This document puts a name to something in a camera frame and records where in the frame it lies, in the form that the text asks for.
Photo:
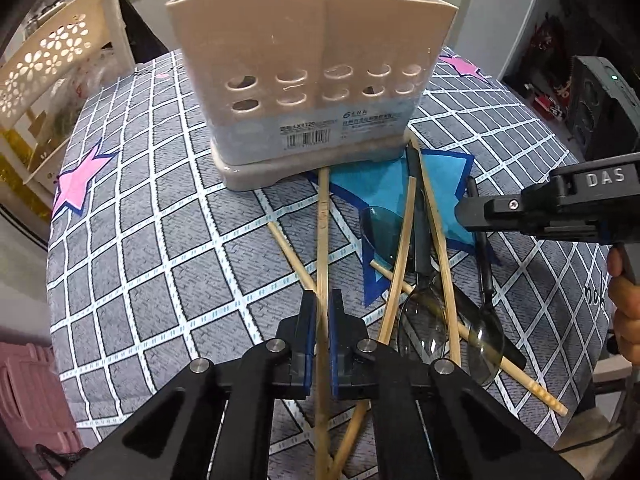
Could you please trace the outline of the person's right hand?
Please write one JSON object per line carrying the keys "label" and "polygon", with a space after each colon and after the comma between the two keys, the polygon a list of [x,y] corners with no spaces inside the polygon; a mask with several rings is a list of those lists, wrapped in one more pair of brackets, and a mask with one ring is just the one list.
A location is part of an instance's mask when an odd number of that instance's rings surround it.
{"label": "person's right hand", "polygon": [[615,304],[613,330],[620,354],[640,365],[640,288],[623,276],[623,258],[616,247],[608,252],[608,296]]}

